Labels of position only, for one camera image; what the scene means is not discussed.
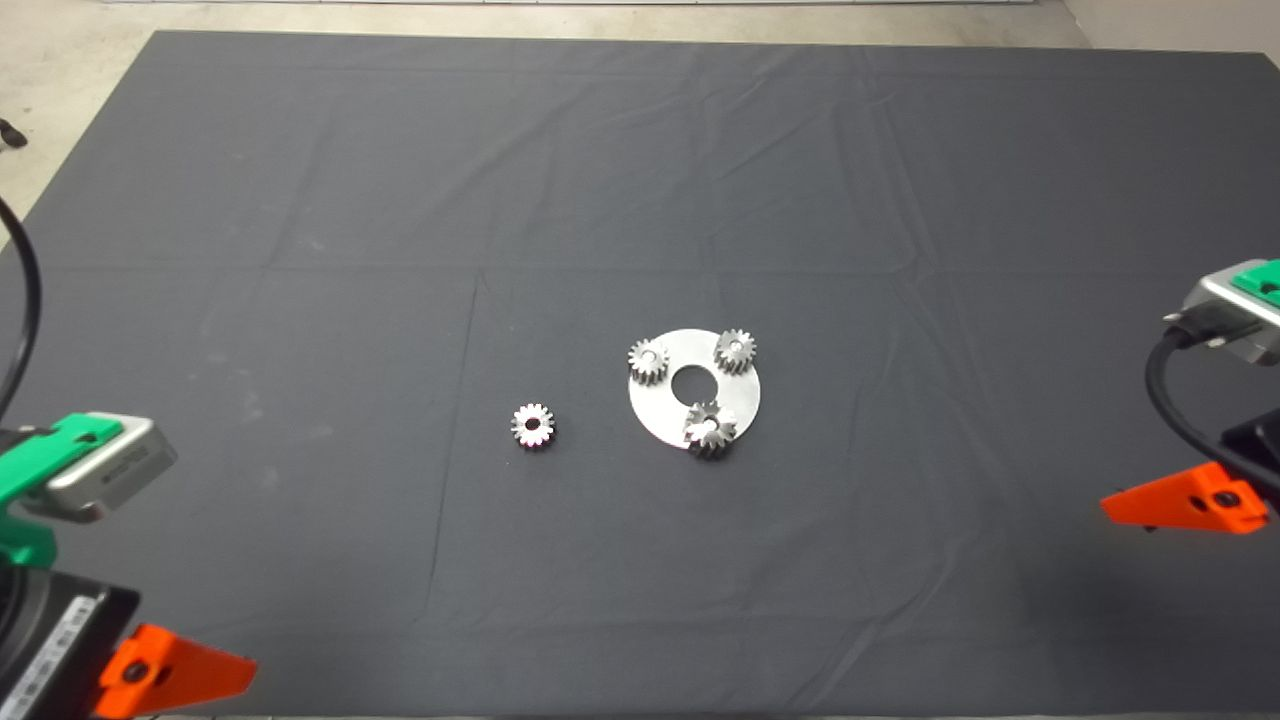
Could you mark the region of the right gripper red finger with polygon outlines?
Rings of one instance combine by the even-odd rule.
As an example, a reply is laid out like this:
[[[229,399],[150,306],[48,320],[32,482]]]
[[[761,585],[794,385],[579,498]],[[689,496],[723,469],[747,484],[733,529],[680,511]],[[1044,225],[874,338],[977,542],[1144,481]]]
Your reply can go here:
[[[1110,521],[1148,530],[1244,536],[1270,524],[1262,496],[1243,475],[1220,462],[1203,462],[1112,493],[1100,506]]]

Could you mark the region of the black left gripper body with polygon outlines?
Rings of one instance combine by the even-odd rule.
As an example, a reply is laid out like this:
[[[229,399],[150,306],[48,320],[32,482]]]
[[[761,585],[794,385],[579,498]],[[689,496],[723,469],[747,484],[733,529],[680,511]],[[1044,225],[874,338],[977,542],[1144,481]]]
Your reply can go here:
[[[91,719],[99,678],[140,606],[120,585],[3,566],[1,716]]]

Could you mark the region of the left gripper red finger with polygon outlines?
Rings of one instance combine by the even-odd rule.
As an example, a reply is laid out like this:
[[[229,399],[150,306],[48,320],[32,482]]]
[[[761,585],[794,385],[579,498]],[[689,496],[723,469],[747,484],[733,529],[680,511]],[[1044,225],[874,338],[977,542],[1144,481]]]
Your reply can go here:
[[[252,659],[141,624],[100,673],[93,715],[133,719],[233,698],[257,671]]]

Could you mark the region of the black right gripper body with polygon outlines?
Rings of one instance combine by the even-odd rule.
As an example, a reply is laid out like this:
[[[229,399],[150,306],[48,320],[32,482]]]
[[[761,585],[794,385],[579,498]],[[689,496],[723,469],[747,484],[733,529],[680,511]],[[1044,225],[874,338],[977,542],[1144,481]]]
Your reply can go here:
[[[1265,501],[1279,501],[1279,410],[1228,428],[1222,432],[1222,445],[1254,465],[1266,468],[1268,480],[1260,480],[1254,474],[1245,474],[1245,479]]]

